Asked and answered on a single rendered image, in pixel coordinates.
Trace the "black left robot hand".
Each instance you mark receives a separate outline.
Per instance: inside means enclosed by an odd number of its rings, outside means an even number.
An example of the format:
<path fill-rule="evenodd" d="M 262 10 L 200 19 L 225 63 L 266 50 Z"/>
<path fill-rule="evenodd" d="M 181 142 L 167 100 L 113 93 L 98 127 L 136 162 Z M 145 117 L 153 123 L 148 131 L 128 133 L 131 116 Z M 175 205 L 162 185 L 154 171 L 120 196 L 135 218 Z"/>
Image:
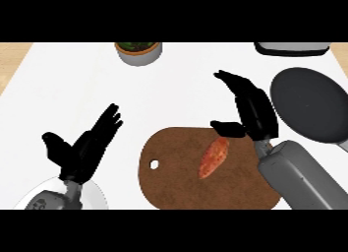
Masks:
<path fill-rule="evenodd" d="M 105 148 L 123 124 L 117 109 L 111 103 L 92 128 L 80 134 L 73 145 L 69 145 L 54 133 L 42 134 L 46 158 L 60 167 L 57 178 L 61 181 L 82 185 L 91 179 Z"/>

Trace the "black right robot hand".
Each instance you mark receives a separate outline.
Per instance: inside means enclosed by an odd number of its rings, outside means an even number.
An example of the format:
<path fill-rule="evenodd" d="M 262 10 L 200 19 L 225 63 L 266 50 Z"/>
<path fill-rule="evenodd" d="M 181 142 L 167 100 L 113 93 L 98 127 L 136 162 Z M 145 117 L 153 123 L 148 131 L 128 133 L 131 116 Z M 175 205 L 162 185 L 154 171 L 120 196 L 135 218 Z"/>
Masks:
<path fill-rule="evenodd" d="M 278 137 L 278 123 L 275 112 L 265 92 L 252 82 L 224 71 L 215 77 L 225 83 L 232 95 L 238 113 L 238 122 L 212 121 L 210 126 L 216 133 L 226 138 L 249 136 L 253 141 L 269 140 Z"/>

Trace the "dark grey frying pan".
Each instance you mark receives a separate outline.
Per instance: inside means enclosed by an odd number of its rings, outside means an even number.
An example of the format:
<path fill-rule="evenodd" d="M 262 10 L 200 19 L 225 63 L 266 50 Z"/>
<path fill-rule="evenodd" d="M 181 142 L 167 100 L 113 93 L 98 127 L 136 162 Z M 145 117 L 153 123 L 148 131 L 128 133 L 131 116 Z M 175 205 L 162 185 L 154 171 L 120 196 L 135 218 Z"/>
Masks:
<path fill-rule="evenodd" d="M 290 129 L 348 153 L 348 94 L 336 82 L 308 68 L 288 68 L 272 79 L 269 96 Z"/>

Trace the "brown wooden cutting board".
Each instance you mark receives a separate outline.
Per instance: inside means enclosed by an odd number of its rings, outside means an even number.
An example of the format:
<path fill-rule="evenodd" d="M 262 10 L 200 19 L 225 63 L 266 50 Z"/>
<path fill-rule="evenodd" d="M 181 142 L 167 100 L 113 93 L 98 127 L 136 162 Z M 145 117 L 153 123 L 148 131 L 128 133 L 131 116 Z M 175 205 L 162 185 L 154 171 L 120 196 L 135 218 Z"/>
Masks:
<path fill-rule="evenodd" d="M 144 143 L 138 161 L 138 185 L 159 209 L 269 210 L 280 195 L 263 180 L 253 142 L 228 140 L 226 156 L 209 177 L 198 177 L 203 153 L 218 133 L 210 128 L 170 127 Z"/>

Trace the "white round plate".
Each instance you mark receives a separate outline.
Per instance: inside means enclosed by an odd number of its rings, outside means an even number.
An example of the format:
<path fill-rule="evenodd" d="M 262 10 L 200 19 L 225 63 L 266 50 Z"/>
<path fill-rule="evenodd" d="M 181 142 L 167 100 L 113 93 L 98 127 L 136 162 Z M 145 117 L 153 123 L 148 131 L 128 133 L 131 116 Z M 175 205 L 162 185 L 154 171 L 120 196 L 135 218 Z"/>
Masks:
<path fill-rule="evenodd" d="M 43 181 L 24 195 L 21 200 L 18 201 L 14 209 L 15 210 L 24 210 L 29 201 L 36 196 L 38 193 L 40 193 L 42 190 L 48 190 L 52 192 L 64 193 L 64 185 L 63 182 L 57 177 L 52 177 L 46 181 Z M 94 183 L 92 180 L 88 180 L 82 185 L 80 189 L 80 203 L 82 203 L 82 209 L 80 210 L 107 210 L 107 201 L 102 195 L 102 192 L 100 190 L 100 187 Z"/>

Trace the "grey and black appliance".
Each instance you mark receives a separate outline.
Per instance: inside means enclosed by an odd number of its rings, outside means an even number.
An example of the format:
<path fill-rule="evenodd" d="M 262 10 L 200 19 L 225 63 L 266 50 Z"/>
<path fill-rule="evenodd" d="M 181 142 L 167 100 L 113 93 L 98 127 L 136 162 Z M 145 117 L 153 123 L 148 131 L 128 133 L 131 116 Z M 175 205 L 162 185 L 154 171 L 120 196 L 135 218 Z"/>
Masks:
<path fill-rule="evenodd" d="M 308 57 L 319 56 L 328 50 L 328 42 L 255 42 L 255 50 L 262 55 Z"/>

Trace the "grey pot with green plant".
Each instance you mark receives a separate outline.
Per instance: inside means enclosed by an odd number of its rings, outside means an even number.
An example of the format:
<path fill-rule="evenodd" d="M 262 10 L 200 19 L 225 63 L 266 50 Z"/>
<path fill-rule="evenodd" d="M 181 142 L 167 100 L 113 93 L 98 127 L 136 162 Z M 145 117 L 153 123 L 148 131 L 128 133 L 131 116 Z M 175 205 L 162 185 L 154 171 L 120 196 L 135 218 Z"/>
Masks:
<path fill-rule="evenodd" d="M 160 56 L 162 53 L 162 43 L 154 42 L 148 48 L 141 51 L 126 51 L 114 44 L 119 57 L 122 61 L 135 67 L 148 65 Z"/>

